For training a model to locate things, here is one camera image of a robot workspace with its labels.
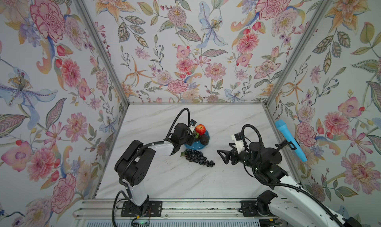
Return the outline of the blue polka dot plate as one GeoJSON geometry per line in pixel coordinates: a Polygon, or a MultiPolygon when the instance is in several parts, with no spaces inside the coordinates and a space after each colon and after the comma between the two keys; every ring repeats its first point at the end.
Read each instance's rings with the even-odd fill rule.
{"type": "Polygon", "coordinates": [[[199,139],[195,140],[195,138],[193,137],[193,135],[192,135],[192,133],[191,133],[189,128],[186,130],[186,142],[185,142],[184,145],[185,145],[186,148],[192,149],[192,150],[201,150],[201,149],[203,149],[204,147],[207,146],[207,145],[201,145],[199,139]]]}

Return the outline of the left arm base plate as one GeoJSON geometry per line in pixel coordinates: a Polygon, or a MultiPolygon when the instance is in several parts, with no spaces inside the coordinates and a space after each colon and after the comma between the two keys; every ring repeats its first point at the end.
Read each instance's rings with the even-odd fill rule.
{"type": "Polygon", "coordinates": [[[121,217],[161,217],[162,201],[146,201],[141,206],[131,201],[125,201],[121,217]]]}

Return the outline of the red apple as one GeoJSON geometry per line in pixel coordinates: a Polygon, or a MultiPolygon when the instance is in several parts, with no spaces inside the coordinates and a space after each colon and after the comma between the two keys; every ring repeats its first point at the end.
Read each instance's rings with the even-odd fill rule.
{"type": "Polygon", "coordinates": [[[206,128],[204,125],[200,124],[195,128],[196,133],[198,133],[200,136],[204,135],[206,133],[206,128]]]}

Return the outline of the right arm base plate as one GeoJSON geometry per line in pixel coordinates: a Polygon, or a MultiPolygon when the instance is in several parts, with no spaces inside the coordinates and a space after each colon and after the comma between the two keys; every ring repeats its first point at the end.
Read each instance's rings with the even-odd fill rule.
{"type": "Polygon", "coordinates": [[[267,203],[257,200],[241,201],[239,212],[244,217],[270,217],[273,216],[267,203]]]}

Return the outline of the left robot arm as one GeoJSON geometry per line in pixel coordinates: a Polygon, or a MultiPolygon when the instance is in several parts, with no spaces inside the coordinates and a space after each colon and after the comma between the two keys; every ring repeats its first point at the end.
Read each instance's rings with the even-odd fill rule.
{"type": "Polygon", "coordinates": [[[192,145],[195,138],[192,133],[196,121],[191,120],[188,125],[178,123],[173,133],[163,141],[148,144],[135,140],[115,164],[115,172],[119,176],[119,184],[126,188],[128,212],[135,216],[142,216],[148,210],[149,196],[145,190],[144,178],[155,157],[171,156],[179,151],[181,146],[192,145]]]}

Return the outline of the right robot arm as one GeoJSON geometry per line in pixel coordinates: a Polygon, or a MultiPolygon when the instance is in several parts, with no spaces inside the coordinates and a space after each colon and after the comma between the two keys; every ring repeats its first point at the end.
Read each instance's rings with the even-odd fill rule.
{"type": "Polygon", "coordinates": [[[247,205],[244,212],[254,211],[261,216],[275,215],[295,227],[359,227],[354,217],[344,217],[302,188],[287,171],[279,166],[280,150],[266,148],[253,142],[248,149],[239,151],[230,143],[230,150],[218,150],[225,164],[243,164],[252,170],[252,176],[268,189],[256,198],[255,204],[247,205]]]}

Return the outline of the dark grape bunch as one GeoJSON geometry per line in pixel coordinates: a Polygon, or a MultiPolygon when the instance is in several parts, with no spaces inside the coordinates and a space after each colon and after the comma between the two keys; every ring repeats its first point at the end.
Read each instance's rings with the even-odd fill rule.
{"type": "Polygon", "coordinates": [[[215,162],[213,160],[208,160],[201,151],[186,149],[181,153],[181,157],[185,157],[188,162],[196,163],[201,166],[206,166],[209,168],[215,166],[215,162]]]}

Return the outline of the black avocado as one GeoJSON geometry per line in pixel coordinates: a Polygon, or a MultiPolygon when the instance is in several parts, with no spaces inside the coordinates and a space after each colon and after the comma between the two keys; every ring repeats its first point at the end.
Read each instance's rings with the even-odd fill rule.
{"type": "Polygon", "coordinates": [[[210,140],[210,138],[209,138],[209,136],[206,135],[206,134],[203,134],[203,135],[201,135],[201,136],[199,137],[199,141],[200,141],[201,145],[208,145],[209,140],[210,140]]]}

